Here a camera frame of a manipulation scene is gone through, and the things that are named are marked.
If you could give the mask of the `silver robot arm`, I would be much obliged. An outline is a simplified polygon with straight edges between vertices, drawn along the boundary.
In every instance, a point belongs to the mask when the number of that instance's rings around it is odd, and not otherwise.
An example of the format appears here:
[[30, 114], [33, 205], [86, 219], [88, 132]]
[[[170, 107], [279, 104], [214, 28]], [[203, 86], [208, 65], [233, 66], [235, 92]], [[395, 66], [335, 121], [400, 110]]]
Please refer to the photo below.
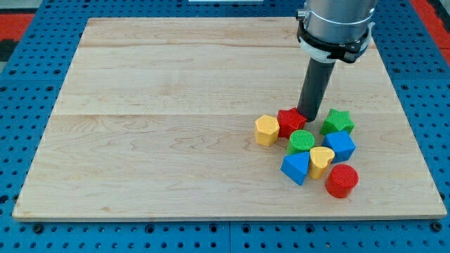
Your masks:
[[354, 63], [371, 42], [377, 0], [306, 0], [297, 10], [297, 39], [314, 60]]

